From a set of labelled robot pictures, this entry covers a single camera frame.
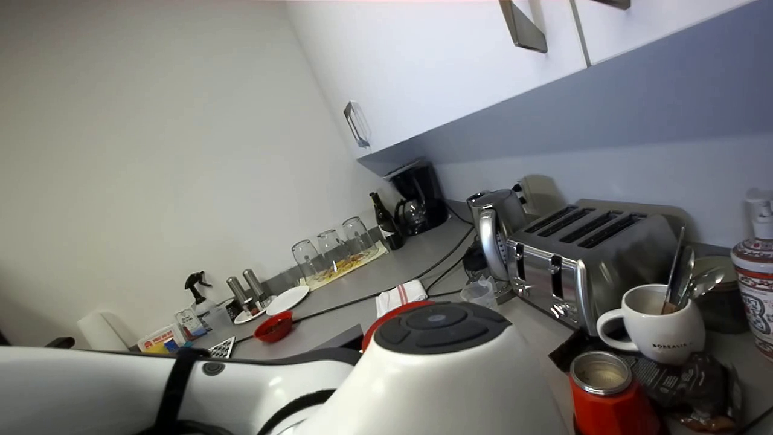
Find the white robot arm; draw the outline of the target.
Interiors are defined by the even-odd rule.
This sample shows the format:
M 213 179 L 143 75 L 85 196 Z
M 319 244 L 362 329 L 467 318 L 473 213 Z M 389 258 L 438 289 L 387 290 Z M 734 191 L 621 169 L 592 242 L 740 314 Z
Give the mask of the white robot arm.
M 362 353 L 217 360 L 0 352 L 0 435 L 560 435 L 539 360 L 502 314 L 432 303 Z

